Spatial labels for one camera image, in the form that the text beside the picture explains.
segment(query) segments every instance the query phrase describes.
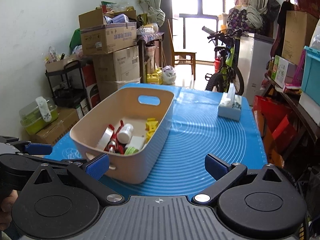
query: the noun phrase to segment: yellow toy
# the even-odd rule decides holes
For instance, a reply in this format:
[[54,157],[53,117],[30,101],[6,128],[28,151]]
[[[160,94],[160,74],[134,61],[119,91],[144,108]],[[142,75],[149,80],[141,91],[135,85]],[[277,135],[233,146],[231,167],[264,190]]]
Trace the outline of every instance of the yellow toy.
[[146,140],[147,142],[151,139],[151,137],[153,136],[153,133],[156,131],[157,127],[158,127],[159,122],[156,121],[155,118],[148,118],[147,122],[146,122],[146,129],[148,130],[147,134],[146,134]]

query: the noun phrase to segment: blue gripper pad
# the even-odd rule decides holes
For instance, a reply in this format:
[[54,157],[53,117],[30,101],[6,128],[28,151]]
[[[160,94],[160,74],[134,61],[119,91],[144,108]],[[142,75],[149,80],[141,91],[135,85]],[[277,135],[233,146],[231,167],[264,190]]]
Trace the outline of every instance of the blue gripper pad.
[[204,158],[205,170],[215,179],[221,179],[229,171],[231,171],[231,165],[226,163],[217,156],[209,153]]
[[84,171],[94,179],[99,180],[109,169],[109,164],[108,154],[100,154],[85,164]]
[[25,152],[30,155],[49,155],[52,153],[52,146],[50,144],[29,143],[25,147]]

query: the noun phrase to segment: bicycle seat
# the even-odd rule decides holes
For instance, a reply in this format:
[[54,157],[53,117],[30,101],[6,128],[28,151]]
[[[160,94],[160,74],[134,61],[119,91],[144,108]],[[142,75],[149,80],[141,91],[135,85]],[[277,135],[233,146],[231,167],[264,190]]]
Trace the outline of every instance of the bicycle seat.
[[222,50],[226,50],[227,52],[231,53],[231,50],[229,48],[227,48],[227,47],[224,47],[224,46],[216,46],[214,48],[214,52],[220,52]]

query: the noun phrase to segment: white refrigerator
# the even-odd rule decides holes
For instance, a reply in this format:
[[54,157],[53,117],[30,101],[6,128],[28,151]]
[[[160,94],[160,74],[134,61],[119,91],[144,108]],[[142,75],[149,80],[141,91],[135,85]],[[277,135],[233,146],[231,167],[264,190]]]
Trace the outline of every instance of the white refrigerator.
[[273,42],[274,39],[255,33],[241,36],[238,68],[244,79],[243,97],[247,98],[250,106],[253,105],[255,95],[263,92],[260,88],[271,59]]

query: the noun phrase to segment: beige plastic basket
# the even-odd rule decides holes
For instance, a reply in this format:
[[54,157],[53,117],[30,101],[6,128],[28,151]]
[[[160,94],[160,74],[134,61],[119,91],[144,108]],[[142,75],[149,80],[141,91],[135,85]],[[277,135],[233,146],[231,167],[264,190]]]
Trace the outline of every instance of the beige plastic basket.
[[[160,103],[140,103],[140,96],[156,97]],[[139,184],[147,178],[167,139],[172,120],[173,99],[174,94],[165,90],[120,89],[85,115],[71,129],[70,137],[81,155],[91,159],[104,152],[95,147],[109,124],[117,129],[120,120],[123,120],[124,123],[133,125],[134,136],[146,136],[147,119],[156,118],[159,126],[141,151],[129,156],[108,153],[110,166],[106,175],[127,183]]]

